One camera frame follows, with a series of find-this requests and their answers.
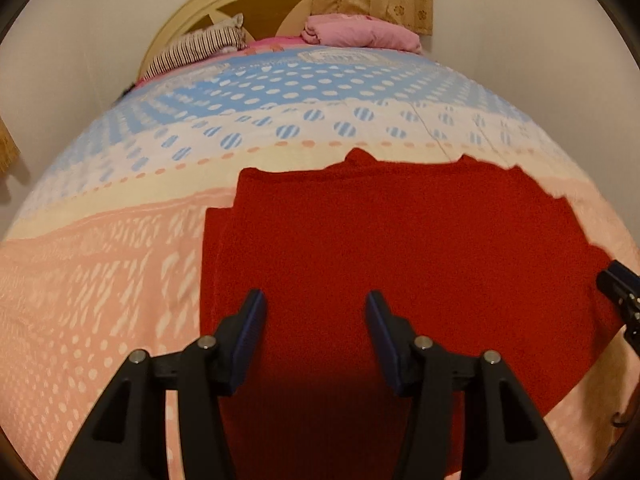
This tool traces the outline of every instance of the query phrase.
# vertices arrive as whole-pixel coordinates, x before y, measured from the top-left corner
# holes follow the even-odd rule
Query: bedsheet
[[[197,337],[204,213],[232,205],[242,168],[322,168],[353,146],[384,160],[517,164],[568,198],[591,242],[640,271],[590,179],[504,99],[414,54],[272,50],[135,89],[56,159],[0,246],[0,425],[39,479],[54,478],[131,350]],[[602,462],[638,371],[618,335],[546,416],[574,478]],[[166,418],[175,479],[174,396]]]

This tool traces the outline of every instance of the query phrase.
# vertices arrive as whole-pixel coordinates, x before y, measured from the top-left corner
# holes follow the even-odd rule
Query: cream headboard
[[[179,36],[209,27],[238,12],[244,14],[248,42],[273,36],[298,36],[311,12],[311,0],[189,0],[156,34],[140,65],[138,77],[154,56]]]

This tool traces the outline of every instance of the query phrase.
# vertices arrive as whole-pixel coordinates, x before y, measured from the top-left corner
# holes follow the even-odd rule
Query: pink folded cloth
[[[296,44],[305,44],[304,41],[300,39],[299,36],[276,36],[275,38],[264,38],[263,40],[257,40],[253,43],[250,43],[249,46],[257,47],[257,46],[265,46],[272,44],[280,44],[280,45],[296,45]]]
[[[300,34],[310,44],[389,48],[420,54],[420,37],[400,25],[372,16],[320,14],[309,16]]]

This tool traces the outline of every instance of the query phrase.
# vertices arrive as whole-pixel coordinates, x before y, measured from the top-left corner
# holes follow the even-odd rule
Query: pillow
[[[233,25],[223,25],[225,22],[231,22]],[[241,27],[242,14],[237,14],[233,18],[224,20],[224,22],[181,36],[152,59],[149,68],[146,69],[145,74],[142,76],[142,81],[156,77],[169,70],[202,61],[219,54],[223,49],[225,49],[225,52],[232,52],[232,48],[236,50],[246,48],[244,30]]]

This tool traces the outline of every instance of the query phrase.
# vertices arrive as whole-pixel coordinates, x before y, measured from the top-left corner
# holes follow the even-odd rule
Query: screw
[[[134,350],[129,354],[129,361],[138,364],[146,359],[146,352],[144,350]]]
[[[420,350],[427,350],[433,346],[433,339],[425,335],[419,335],[414,339],[414,345]]]
[[[207,348],[213,348],[217,344],[218,342],[216,338],[212,335],[204,335],[200,339],[198,339],[198,346],[203,350],[206,350]]]
[[[502,357],[495,350],[487,350],[484,355],[484,360],[487,361],[491,365],[495,365],[502,360]]]

